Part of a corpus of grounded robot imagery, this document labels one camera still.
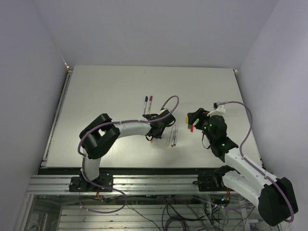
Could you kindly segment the purple whiteboard marker pen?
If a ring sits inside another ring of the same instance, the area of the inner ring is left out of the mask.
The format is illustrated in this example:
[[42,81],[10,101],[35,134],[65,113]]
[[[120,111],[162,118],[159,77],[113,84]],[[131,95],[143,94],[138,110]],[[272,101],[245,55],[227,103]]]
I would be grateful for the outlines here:
[[153,101],[153,96],[151,95],[149,98],[149,106],[148,106],[148,111],[147,111],[148,115],[151,113],[152,101]]

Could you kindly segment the blue whiteboard marker pen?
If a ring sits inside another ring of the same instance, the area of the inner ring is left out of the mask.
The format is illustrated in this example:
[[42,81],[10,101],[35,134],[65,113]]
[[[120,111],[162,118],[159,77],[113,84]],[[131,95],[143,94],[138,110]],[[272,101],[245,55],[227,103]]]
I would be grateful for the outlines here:
[[146,114],[147,102],[148,102],[148,96],[145,97],[144,107],[143,107],[143,113],[142,113],[143,115]]

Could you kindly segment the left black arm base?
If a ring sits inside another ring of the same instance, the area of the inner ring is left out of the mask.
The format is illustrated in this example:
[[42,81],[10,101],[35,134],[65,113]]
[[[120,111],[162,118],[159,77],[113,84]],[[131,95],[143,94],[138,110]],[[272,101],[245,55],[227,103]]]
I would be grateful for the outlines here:
[[99,176],[93,180],[97,185],[103,186],[100,188],[85,180],[82,173],[78,177],[72,177],[69,185],[69,192],[111,192],[113,186],[113,176],[107,172],[100,172]]

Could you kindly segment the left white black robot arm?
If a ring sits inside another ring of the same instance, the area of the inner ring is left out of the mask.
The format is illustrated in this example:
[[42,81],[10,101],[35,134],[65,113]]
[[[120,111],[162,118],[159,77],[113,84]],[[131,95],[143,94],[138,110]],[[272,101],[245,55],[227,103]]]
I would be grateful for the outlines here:
[[77,149],[83,157],[82,187],[87,191],[97,188],[101,158],[109,152],[116,140],[135,135],[161,139],[165,128],[175,122],[175,117],[167,109],[159,114],[142,115],[138,119],[123,121],[113,121],[108,114],[99,115],[79,135]]

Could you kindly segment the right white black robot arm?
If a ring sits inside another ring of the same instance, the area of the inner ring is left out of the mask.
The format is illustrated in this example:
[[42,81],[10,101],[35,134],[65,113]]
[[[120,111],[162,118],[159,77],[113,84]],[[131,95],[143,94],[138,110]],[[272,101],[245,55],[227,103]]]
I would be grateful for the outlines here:
[[292,183],[278,178],[245,156],[240,147],[227,136],[222,115],[199,108],[188,113],[188,124],[202,131],[208,149],[224,165],[215,170],[212,185],[221,191],[230,188],[250,201],[270,226],[292,221],[298,212]]

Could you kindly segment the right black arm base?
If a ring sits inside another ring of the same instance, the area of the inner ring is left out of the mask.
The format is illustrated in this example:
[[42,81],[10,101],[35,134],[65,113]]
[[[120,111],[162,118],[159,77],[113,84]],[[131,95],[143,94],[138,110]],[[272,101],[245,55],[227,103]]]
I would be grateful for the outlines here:
[[235,169],[230,166],[221,166],[219,168],[196,168],[197,180],[193,181],[193,185],[198,186],[200,192],[216,192],[226,191],[222,177],[229,171]]

